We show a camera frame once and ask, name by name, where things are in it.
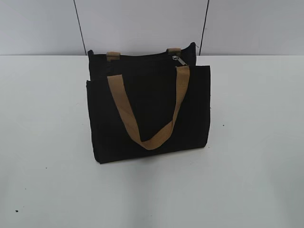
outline bag zipper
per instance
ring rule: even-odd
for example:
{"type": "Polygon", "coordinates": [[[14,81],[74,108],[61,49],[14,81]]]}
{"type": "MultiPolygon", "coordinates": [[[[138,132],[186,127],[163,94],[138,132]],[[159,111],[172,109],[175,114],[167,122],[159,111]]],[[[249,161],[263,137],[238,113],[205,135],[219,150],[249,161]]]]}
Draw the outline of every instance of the bag zipper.
{"type": "Polygon", "coordinates": [[[177,60],[180,62],[180,64],[182,64],[183,66],[187,66],[187,63],[185,63],[180,57],[178,56],[172,56],[173,60],[177,60]]]}

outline strap loop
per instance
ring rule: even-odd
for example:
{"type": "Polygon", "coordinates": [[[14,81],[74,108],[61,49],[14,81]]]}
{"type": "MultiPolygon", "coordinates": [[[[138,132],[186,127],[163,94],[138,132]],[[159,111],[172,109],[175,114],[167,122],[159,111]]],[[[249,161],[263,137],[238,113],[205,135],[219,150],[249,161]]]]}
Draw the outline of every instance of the strap loop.
{"type": "Polygon", "coordinates": [[[180,48],[168,48],[167,49],[168,55],[176,55],[181,57],[181,49],[180,48]]]}
{"type": "Polygon", "coordinates": [[[110,62],[111,60],[119,60],[120,52],[109,51],[106,53],[106,60],[110,62]]]}

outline bag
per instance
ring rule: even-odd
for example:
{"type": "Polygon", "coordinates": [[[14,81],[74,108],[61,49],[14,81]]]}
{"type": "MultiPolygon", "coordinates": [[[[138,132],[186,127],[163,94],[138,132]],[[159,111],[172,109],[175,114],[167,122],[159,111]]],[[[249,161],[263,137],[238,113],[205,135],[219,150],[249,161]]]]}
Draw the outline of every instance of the bag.
{"type": "MultiPolygon", "coordinates": [[[[180,57],[189,66],[196,64],[196,45],[192,42],[187,48],[181,50],[180,48],[169,48],[165,52],[155,55],[146,56],[123,56],[118,52],[108,52],[107,54],[95,55],[92,50],[88,51],[89,69],[91,81],[104,78],[111,74],[111,69],[120,72],[120,64],[125,61],[132,61],[135,63],[142,61],[157,61],[157,60],[171,60],[172,56],[180,57]]],[[[175,61],[176,66],[181,66],[181,63],[175,61]]]]}
{"type": "Polygon", "coordinates": [[[86,84],[96,161],[114,162],[206,145],[209,66],[176,66],[178,61],[172,57],[113,61],[118,69],[111,69],[110,76],[93,75],[90,65],[95,80],[86,84]]]}

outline gray wall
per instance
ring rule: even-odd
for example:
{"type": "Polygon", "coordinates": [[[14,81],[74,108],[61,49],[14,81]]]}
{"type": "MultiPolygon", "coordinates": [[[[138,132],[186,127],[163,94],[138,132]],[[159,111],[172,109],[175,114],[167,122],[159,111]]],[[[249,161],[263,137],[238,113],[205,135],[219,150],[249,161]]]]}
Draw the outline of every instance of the gray wall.
{"type": "Polygon", "coordinates": [[[0,0],[0,55],[84,55],[73,0],[0,0]]]}
{"type": "MultiPolygon", "coordinates": [[[[200,45],[207,0],[0,0],[0,55],[200,45]]],[[[210,0],[202,55],[304,54],[303,0],[210,0]]]]}
{"type": "Polygon", "coordinates": [[[203,54],[304,54],[303,0],[210,0],[203,54]]]}

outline tan handle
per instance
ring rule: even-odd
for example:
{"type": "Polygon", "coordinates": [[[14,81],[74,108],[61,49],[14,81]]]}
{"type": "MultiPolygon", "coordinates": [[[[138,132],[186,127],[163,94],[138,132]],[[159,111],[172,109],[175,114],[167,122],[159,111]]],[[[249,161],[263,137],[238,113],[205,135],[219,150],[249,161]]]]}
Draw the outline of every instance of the tan handle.
{"type": "Polygon", "coordinates": [[[169,55],[176,55],[181,57],[181,49],[180,48],[168,48],[167,52],[169,55]]]}
{"type": "Polygon", "coordinates": [[[180,110],[180,105],[187,92],[190,70],[188,66],[180,66],[176,68],[176,104],[172,120],[161,128],[151,139],[144,142],[141,141],[139,129],[134,117],[128,96],[124,89],[124,80],[122,75],[108,76],[109,87],[118,109],[119,115],[130,138],[147,150],[153,150],[160,147],[167,141],[175,125],[177,115],[180,110]]]}
{"type": "Polygon", "coordinates": [[[106,53],[106,60],[110,62],[111,60],[119,60],[120,52],[109,51],[106,53]]]}

